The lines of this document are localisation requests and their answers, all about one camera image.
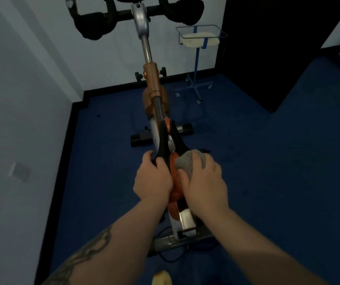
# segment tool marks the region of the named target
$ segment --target blue metal stand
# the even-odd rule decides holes
[[[196,33],[198,30],[198,26],[194,26],[194,33]],[[201,47],[202,49],[206,49],[207,48],[207,43],[208,43],[208,38],[204,38],[204,43],[203,46]],[[176,96],[179,96],[180,92],[183,91],[187,91],[187,90],[194,90],[196,95],[198,96],[198,100],[197,102],[200,104],[202,101],[202,98],[198,92],[198,88],[202,88],[202,87],[208,87],[208,89],[210,89],[212,87],[212,85],[214,84],[214,82],[206,82],[206,83],[201,83],[201,84],[196,84],[196,74],[198,71],[198,61],[199,61],[199,50],[200,48],[196,49],[196,58],[195,58],[195,69],[194,69],[194,80],[191,79],[190,74],[187,74],[187,79],[190,82],[190,85],[184,88],[180,88],[180,89],[176,89],[174,90]]]

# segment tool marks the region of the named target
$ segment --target tattoo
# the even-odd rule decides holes
[[[80,263],[89,261],[93,256],[100,253],[111,240],[111,228],[98,234],[94,239],[89,241],[83,248],[68,258],[42,285],[71,285],[69,278],[75,268]]]

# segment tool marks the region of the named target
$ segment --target blue carpet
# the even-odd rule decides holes
[[[173,119],[194,126],[185,143],[212,151],[229,204],[244,220],[340,284],[340,69],[315,59],[273,114],[223,76],[199,82],[210,80],[215,85],[200,91],[200,105],[191,92],[172,94],[185,82],[165,85]],[[142,89],[94,97],[79,112],[52,271],[139,201],[134,177],[151,146],[131,148],[130,135],[145,125]],[[179,250],[164,255],[172,258]],[[221,247],[173,264],[149,258],[137,284],[151,284],[161,269],[174,285],[247,284]]]

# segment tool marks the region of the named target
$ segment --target person's right arm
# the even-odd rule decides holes
[[[199,156],[192,155],[191,180],[178,170],[187,204],[252,284],[326,284],[232,211],[220,165],[205,154],[202,169]]]

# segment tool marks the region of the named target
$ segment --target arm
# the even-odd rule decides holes
[[[43,285],[133,284],[144,269],[158,222],[173,187],[162,158],[144,154],[134,191],[141,201],[68,258]]]
[[[244,275],[254,284],[326,284],[304,268],[228,207],[227,186],[221,167],[206,154],[206,166],[193,153],[193,173],[189,180],[179,170],[184,195],[190,209],[201,218],[228,251]]]

